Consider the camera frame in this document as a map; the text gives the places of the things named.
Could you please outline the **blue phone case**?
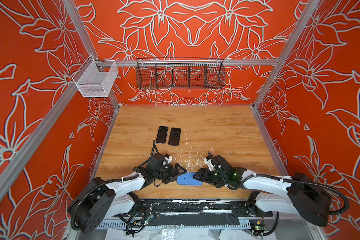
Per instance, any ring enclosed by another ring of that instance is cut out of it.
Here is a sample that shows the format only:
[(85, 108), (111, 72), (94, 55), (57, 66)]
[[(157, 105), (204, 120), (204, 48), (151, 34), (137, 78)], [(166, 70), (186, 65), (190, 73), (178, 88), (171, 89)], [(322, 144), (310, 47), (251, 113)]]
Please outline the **blue phone case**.
[(182, 186), (201, 186), (203, 183), (194, 179), (196, 173), (184, 173), (177, 177), (177, 184)]

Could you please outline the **black smartphone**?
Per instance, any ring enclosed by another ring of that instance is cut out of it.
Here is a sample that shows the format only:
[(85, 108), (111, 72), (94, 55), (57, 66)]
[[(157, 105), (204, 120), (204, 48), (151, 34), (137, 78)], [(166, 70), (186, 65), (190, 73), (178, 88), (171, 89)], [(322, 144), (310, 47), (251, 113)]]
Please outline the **black smartphone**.
[(158, 128), (158, 133), (157, 133), (157, 137), (156, 137), (157, 144), (165, 144), (166, 143), (168, 130), (169, 130), (169, 128), (166, 126), (160, 126)]
[(180, 138), (181, 138), (181, 129), (171, 128), (168, 144), (170, 146), (179, 146)]

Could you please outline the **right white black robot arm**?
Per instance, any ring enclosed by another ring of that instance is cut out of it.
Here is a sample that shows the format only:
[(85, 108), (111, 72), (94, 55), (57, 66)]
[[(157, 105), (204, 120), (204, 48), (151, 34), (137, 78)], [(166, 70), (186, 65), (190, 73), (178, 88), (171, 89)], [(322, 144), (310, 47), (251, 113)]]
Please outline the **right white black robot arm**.
[(196, 181), (216, 188), (250, 190), (245, 211), (251, 216), (268, 212), (297, 215), (318, 227), (325, 227), (330, 216), (348, 211), (350, 203), (340, 191), (312, 181), (302, 173), (294, 176), (273, 176), (246, 168), (233, 167), (220, 155), (208, 153), (206, 168), (193, 176)]

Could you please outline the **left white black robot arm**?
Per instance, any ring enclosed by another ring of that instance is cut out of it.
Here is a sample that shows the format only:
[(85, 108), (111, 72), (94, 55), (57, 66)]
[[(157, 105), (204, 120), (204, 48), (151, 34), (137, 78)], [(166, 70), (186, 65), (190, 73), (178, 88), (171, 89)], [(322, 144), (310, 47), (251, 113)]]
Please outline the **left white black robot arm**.
[(155, 214), (150, 208), (142, 208), (135, 194), (156, 181), (166, 185), (187, 173), (180, 164), (172, 164), (172, 156), (161, 154), (156, 142), (146, 161), (133, 168), (130, 175), (104, 181), (92, 179), (68, 207), (70, 225), (75, 231), (89, 234), (108, 218), (117, 217), (126, 224), (126, 233), (140, 232)]

